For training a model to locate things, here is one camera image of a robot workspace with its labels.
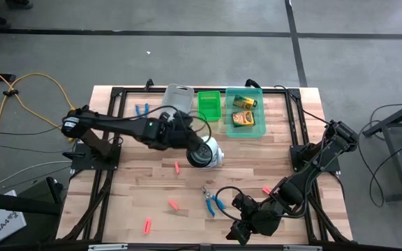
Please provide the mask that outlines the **black stand beam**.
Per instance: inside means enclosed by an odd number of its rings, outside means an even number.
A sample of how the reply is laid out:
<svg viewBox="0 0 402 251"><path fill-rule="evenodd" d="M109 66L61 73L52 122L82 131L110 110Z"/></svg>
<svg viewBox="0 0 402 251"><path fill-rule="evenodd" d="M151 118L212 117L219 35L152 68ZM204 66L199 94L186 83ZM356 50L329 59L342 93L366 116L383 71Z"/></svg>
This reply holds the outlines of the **black stand beam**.
<svg viewBox="0 0 402 251"><path fill-rule="evenodd" d="M63 200L61 192L64 187L52 177L21 192L19 196L1 195L0 209L23 213L60 215Z"/></svg>

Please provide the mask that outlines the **green plastic basket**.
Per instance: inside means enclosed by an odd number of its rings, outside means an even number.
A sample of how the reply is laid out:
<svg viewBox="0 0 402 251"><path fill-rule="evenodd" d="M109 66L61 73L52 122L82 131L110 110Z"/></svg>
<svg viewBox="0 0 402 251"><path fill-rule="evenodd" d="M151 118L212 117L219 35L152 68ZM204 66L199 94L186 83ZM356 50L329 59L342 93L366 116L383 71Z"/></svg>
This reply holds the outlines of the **green plastic basket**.
<svg viewBox="0 0 402 251"><path fill-rule="evenodd" d="M221 118L221 94L219 91L198 92L198 114L207 121Z"/></svg>

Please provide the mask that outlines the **large blue-handled pliers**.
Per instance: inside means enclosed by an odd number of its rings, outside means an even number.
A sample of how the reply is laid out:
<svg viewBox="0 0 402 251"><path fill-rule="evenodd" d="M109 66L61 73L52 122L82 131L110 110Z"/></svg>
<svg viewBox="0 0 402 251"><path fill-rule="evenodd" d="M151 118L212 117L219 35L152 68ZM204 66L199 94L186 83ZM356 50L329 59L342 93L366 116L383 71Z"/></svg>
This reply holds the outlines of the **large blue-handled pliers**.
<svg viewBox="0 0 402 251"><path fill-rule="evenodd" d="M217 205L217 207L221 210L225 209L225 205L223 202L216 197L215 195L212 195L209 191L209 189L204 185L201 187L201 190L203 192L203 195L205 197L206 205L207 205L207 210L211 213L211 216L215 216L215 212L213 210L213 205Z"/></svg>

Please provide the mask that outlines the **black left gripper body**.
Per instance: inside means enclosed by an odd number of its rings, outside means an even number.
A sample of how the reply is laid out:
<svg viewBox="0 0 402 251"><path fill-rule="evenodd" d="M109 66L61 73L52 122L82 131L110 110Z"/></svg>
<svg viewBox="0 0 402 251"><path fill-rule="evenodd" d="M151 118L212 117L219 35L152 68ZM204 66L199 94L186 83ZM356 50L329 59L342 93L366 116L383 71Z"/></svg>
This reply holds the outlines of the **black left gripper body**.
<svg viewBox="0 0 402 251"><path fill-rule="evenodd" d="M159 116L163 122L163 129L158 138L158 149L189 149L190 143L190 124L192 119L189 115L177 111L170 116L168 112L163 112Z"/></svg>

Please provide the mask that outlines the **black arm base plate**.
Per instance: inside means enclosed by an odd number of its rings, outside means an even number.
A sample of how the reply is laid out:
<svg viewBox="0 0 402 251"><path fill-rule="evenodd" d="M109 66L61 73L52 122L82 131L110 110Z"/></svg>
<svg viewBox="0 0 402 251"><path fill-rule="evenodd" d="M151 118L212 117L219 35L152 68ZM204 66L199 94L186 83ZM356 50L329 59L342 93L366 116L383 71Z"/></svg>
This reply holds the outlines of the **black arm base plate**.
<svg viewBox="0 0 402 251"><path fill-rule="evenodd" d="M309 165L317 167L322 172L339 173L341 168L337 159L337 152L320 145L292 145L290 147L290 157L292 168L295 172L300 172Z"/></svg>
<svg viewBox="0 0 402 251"><path fill-rule="evenodd" d="M103 157L86 144L78 144L70 155L72 160L71 168L75 170L116 170L119 166L120 155L120 145L113 146L110 150L110 155Z"/></svg>

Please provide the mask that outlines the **teal translucent tray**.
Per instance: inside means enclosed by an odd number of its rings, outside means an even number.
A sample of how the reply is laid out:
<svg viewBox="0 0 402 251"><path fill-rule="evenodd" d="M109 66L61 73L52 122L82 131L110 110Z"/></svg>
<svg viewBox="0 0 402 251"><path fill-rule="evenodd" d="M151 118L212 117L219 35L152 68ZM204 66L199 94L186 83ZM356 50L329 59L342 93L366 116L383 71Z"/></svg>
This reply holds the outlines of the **teal translucent tray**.
<svg viewBox="0 0 402 251"><path fill-rule="evenodd" d="M249 111L254 114L255 125L235 128L232 124L232 113L248 111L233 105L236 95L246 96L258 102L257 107ZM261 89L253 88L227 88L225 91L225 125L228 137L234 138L260 138L266 133L263 93Z"/></svg>

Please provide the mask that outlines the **grey plastic bin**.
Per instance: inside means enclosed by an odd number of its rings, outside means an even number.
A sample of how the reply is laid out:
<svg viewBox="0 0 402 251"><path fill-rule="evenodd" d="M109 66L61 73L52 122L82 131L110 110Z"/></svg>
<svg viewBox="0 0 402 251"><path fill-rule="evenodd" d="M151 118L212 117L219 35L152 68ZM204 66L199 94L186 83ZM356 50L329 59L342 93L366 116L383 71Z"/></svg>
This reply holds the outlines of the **grey plastic bin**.
<svg viewBox="0 0 402 251"><path fill-rule="evenodd" d="M162 98L162 111L173 115L175 113L174 108L176 108L183 113L189 113L191 111L194 93L194 89L191 87L169 84Z"/></svg>

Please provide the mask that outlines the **green and yellow crayon box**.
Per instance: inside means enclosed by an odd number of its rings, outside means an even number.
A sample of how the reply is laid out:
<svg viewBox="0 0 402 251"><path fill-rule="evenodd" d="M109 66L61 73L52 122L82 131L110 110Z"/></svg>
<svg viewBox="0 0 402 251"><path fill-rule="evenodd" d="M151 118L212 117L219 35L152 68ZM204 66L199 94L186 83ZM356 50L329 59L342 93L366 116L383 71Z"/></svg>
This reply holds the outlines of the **green and yellow crayon box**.
<svg viewBox="0 0 402 251"><path fill-rule="evenodd" d="M257 104L258 104L257 100L254 100L254 99L246 97L246 96L241 96L241 95L236 95L233 100L233 105L235 107L240 107L242 109L247 109L247 110L256 108Z"/></svg>

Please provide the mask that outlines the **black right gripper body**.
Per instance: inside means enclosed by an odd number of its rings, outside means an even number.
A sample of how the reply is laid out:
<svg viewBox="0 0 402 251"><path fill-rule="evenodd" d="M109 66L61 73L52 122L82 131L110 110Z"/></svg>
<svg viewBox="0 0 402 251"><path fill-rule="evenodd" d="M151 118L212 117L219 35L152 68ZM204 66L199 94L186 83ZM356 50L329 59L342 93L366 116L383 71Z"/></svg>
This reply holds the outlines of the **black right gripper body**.
<svg viewBox="0 0 402 251"><path fill-rule="evenodd" d="M240 218L234 220L230 232L226 235L229 241L238 241L245 245L251 234L260 234L268 215L260 210L258 203L251 197L239 193L232 200L232 206L239 210Z"/></svg>

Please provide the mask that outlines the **person's foot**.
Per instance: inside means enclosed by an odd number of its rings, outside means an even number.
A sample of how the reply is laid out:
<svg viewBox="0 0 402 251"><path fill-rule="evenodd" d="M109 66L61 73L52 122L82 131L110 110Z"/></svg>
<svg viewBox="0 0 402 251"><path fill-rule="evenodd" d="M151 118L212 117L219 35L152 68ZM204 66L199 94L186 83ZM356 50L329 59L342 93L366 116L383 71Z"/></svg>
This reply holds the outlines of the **person's foot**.
<svg viewBox="0 0 402 251"><path fill-rule="evenodd" d="M30 0L5 0L6 5L10 9L28 10L33 8L33 3Z"/></svg>

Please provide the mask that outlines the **black aluminium table frame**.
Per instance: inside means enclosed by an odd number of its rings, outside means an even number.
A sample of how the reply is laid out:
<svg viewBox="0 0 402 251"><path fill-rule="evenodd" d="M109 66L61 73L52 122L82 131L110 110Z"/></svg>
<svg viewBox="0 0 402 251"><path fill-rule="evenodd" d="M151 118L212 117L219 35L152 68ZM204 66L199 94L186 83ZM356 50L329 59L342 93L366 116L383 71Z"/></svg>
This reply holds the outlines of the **black aluminium table frame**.
<svg viewBox="0 0 402 251"><path fill-rule="evenodd" d="M126 98L124 115L134 115L135 104L149 103L154 109L160 105L165 87L152 86L149 92L136 86L95 86L89 101L91 109L108 111L110 94L126 91L114 102L117 114L120 101ZM273 87L263 87L266 133L261 138L232 138L226 134L225 94L221 94L222 119L209 122L212 136L225 153L218 168L196 169L189 167L185 151L155 151L131 137L122 136L120 163L113 173L105 225L101 243L126 243L128 250L178 249L190 250L244 250L267 248L282 250L283 245L307 244L305 220L282 220L273 236L252 235L246 246L228 241L233 220L215 209L213 218L208 212L201 187L212 192L226 185L242 189L254 199L263 200L263 186L274 187L284 176L293 173L289 148L293 142L303 144L319 142L325 124L305 115L300 122L296 104L292 103L293 121L289 122L285 96ZM177 174L174 163L179 163ZM80 172L70 180L57 238L69 234L89 207L90 192L95 171ZM345 202L338 181L331 174L318 177L319 197L325 212L340 232L352 238ZM179 207L169 205L171 199ZM143 234L145 220L151 218L151 229Z"/></svg>

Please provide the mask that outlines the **silver flat bracket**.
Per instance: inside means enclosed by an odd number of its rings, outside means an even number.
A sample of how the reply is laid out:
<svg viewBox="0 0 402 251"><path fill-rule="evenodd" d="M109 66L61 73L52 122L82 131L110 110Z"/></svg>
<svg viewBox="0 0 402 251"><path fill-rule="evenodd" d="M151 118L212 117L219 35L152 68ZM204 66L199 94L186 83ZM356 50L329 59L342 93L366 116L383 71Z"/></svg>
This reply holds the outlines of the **silver flat bracket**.
<svg viewBox="0 0 402 251"><path fill-rule="evenodd" d="M126 243L90 245L87 249L87 251L127 251L127 250L128 245Z"/></svg>
<svg viewBox="0 0 402 251"><path fill-rule="evenodd" d="M322 247L314 245L284 245L283 251L323 251Z"/></svg>

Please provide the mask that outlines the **yellow Crayola crayon box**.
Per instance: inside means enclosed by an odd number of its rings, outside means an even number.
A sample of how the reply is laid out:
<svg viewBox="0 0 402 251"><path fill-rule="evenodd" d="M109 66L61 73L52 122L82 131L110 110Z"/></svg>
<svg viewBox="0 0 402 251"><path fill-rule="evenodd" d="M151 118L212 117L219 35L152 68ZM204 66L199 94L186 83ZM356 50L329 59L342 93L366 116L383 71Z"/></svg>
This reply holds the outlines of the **yellow Crayola crayon box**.
<svg viewBox="0 0 402 251"><path fill-rule="evenodd" d="M252 111L241 111L232 113L232 124L235 128L244 126L254 126L255 119Z"/></svg>

